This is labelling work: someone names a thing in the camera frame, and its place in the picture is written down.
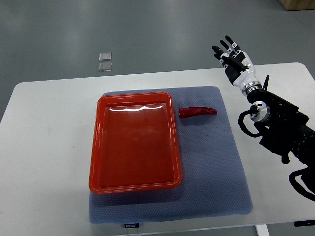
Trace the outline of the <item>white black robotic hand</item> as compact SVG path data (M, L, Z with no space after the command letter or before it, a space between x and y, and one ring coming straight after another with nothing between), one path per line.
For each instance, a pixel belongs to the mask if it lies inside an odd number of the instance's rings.
M224 50L215 45L212 46L212 50L230 83L238 87L244 96L255 89L261 89L262 85L255 75L256 69L248 54L228 35L220 44Z

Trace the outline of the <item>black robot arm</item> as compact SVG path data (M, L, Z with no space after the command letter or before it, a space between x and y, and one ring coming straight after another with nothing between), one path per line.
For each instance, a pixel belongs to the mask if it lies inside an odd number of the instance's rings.
M250 137L260 137L260 145L290 162L289 153L306 167L292 172L289 182L303 197L315 199L315 132L307 127L309 117L299 108L267 90L264 84L250 82L244 92L251 103L249 110L238 118L241 130Z

